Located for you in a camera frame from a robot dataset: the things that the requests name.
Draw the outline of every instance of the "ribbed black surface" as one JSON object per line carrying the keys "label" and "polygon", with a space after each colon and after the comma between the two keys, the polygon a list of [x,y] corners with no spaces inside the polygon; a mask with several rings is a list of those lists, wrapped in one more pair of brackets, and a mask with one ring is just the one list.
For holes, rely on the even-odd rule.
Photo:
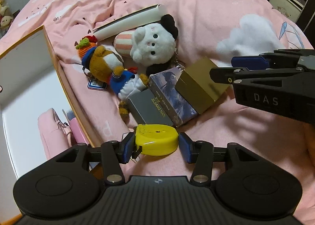
{"label": "ribbed black surface", "polygon": [[192,186],[184,176],[133,176],[125,185],[108,188],[95,206],[75,217],[45,221],[24,216],[16,224],[301,225],[294,217],[277,221],[240,218],[220,206],[209,189]]}

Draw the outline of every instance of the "striped popcorn bucket plush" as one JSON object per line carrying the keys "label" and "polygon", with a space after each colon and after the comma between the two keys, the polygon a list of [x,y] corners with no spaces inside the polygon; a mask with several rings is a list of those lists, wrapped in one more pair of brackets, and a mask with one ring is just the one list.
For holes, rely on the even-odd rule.
{"label": "striped popcorn bucket plush", "polygon": [[131,37],[135,30],[128,30],[119,33],[114,40],[114,48],[122,56],[130,56],[132,48]]}

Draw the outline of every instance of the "blue hat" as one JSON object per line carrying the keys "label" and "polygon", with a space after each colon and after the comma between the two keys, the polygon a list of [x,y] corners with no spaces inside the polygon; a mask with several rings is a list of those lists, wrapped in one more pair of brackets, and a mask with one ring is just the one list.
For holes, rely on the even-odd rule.
{"label": "blue hat", "polygon": [[87,50],[85,55],[82,58],[81,64],[83,65],[84,68],[86,68],[88,70],[90,70],[90,61],[91,61],[91,58],[92,58],[92,55],[93,55],[95,49],[96,49],[96,46]]}

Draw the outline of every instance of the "pink brush handle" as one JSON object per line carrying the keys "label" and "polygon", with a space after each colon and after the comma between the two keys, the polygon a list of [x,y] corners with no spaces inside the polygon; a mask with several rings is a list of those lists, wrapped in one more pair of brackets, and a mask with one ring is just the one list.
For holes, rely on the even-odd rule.
{"label": "pink brush handle", "polygon": [[84,132],[82,131],[82,128],[79,125],[77,118],[73,118],[72,120],[70,120],[69,126],[71,128],[72,134],[73,134],[77,143],[90,144],[89,141],[87,140]]}

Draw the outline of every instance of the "pink bedsheet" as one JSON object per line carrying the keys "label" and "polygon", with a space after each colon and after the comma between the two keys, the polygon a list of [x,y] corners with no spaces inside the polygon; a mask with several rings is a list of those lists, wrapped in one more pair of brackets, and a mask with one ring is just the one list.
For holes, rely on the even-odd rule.
{"label": "pink bedsheet", "polygon": [[[87,88],[74,47],[75,41],[98,26],[137,9],[164,4],[179,29],[179,58],[186,64],[208,56],[217,65],[230,65],[235,55],[257,55],[278,48],[312,48],[301,30],[267,0],[30,0],[0,41],[0,53],[44,24],[62,67],[91,123],[104,141],[120,140],[136,125],[119,116],[111,91]],[[214,107],[181,128],[193,140],[225,147],[237,142],[295,175],[303,197],[295,216],[315,224],[314,130],[301,122],[235,103],[231,89]],[[187,175],[193,166],[180,151],[166,157],[143,156],[123,166],[126,175]],[[222,172],[215,167],[213,177]]]}

